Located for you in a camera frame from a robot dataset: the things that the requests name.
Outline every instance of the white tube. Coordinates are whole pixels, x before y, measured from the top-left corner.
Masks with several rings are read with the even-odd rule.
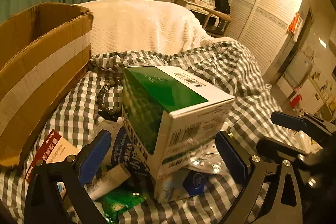
[[[92,184],[86,191],[91,200],[96,200],[106,195],[108,192],[120,186],[125,180],[129,179],[131,174],[123,164],[118,164],[105,175],[103,175],[96,183]],[[68,209],[68,213],[74,211],[73,206]]]

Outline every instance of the bed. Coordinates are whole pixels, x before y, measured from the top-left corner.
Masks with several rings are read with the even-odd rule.
[[[76,84],[45,124],[24,165],[24,172],[51,129],[82,148],[95,134],[99,121],[96,94],[126,66],[179,66],[236,96],[227,122],[228,132],[250,153],[260,136],[297,146],[293,134],[273,125],[270,115],[281,110],[261,77],[248,49],[229,37],[212,38],[184,7],[150,0],[99,0],[81,4],[94,14],[92,56],[87,74]],[[122,105],[122,87],[110,89],[108,107]],[[23,175],[2,168],[0,198],[18,223],[23,223],[28,188]],[[136,178],[149,192],[152,186]],[[212,175],[201,196],[177,202],[148,199],[120,216],[124,223],[217,223],[235,201],[240,185],[229,173]],[[249,220],[267,191],[263,186]]]

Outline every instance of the green and white box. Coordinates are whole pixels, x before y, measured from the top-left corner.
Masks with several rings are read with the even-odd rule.
[[[125,68],[124,124],[152,177],[188,165],[190,153],[211,143],[234,98],[179,67]]]

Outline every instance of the green package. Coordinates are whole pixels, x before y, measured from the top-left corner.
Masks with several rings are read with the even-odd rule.
[[[118,215],[132,209],[148,198],[131,187],[120,186],[100,198],[104,216],[109,224],[119,223]]]

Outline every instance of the blue clamp pad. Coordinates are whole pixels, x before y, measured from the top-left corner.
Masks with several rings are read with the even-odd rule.
[[[251,173],[250,155],[224,131],[216,134],[215,142],[216,148],[234,181],[243,186],[246,185]]]
[[[79,172],[78,180],[81,185],[90,183],[98,171],[98,168],[111,147],[111,134],[107,130],[101,130],[94,140],[85,145],[78,155],[78,162],[76,169]]]

